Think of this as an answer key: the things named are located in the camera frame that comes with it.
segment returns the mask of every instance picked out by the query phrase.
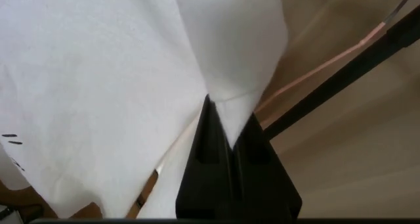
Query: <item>black rod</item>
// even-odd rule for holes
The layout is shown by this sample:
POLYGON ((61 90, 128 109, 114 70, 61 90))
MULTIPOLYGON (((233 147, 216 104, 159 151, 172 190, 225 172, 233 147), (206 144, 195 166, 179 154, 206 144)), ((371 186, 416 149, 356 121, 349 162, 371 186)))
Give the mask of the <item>black rod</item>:
POLYGON ((420 6, 403 17, 384 36, 269 125, 264 130, 265 136, 268 140, 273 139, 384 60, 400 49, 410 46, 419 38, 420 6))

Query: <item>towel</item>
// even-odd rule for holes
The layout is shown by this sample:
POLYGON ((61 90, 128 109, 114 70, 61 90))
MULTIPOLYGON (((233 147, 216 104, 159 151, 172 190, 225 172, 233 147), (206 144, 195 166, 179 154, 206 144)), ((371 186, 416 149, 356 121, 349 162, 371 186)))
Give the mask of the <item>towel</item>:
POLYGON ((281 0, 0 0, 0 39, 0 179, 124 217, 206 94, 234 144, 287 32, 281 0))

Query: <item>beige wall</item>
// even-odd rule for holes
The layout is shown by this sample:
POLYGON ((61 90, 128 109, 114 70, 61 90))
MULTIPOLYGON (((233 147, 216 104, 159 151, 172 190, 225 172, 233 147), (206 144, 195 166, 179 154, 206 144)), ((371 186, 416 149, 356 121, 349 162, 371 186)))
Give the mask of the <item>beige wall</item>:
MULTIPOLYGON (((356 44, 400 0, 284 0, 291 41, 262 100, 356 44)), ((397 18, 420 0, 411 0, 397 18)), ((257 112, 263 127, 338 70, 257 112)), ((272 144, 303 198, 301 217, 420 217, 420 42, 382 63, 272 144)))

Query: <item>beige curtain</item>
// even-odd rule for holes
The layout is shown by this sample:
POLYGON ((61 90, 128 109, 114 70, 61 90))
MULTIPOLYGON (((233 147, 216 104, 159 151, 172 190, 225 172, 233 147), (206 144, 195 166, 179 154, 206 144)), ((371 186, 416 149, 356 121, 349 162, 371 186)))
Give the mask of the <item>beige curtain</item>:
MULTIPOLYGON (((356 44, 401 0, 284 0, 290 42, 262 101, 356 44)), ((410 0, 393 22, 416 7, 410 0)), ((263 127, 352 56, 257 111, 263 127)), ((272 141, 303 198, 301 217, 420 217, 420 42, 272 141)))

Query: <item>pink cable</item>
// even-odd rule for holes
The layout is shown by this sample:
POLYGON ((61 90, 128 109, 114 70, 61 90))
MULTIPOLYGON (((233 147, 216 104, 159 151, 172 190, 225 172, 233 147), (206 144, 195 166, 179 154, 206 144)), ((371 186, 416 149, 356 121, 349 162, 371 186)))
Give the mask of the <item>pink cable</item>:
POLYGON ((385 22, 380 23, 376 28, 374 28, 365 38, 363 38, 358 44, 354 45, 353 47, 343 51, 342 53, 338 54, 337 56, 331 58, 327 62, 323 63, 319 67, 309 71, 305 75, 295 79, 291 83, 288 83, 286 86, 282 87, 281 89, 277 90, 273 95, 271 95, 268 99, 266 99, 263 103, 261 103, 255 112, 262 110, 265 106, 267 106, 271 101, 273 101, 278 95, 286 92, 287 90, 291 89, 292 87, 300 84, 302 81, 308 79, 309 77, 313 76, 315 73, 323 70, 327 66, 330 66, 332 63, 338 61, 339 59, 343 58, 344 56, 350 54, 351 52, 363 47, 369 40, 371 40, 383 27, 385 26, 385 22))

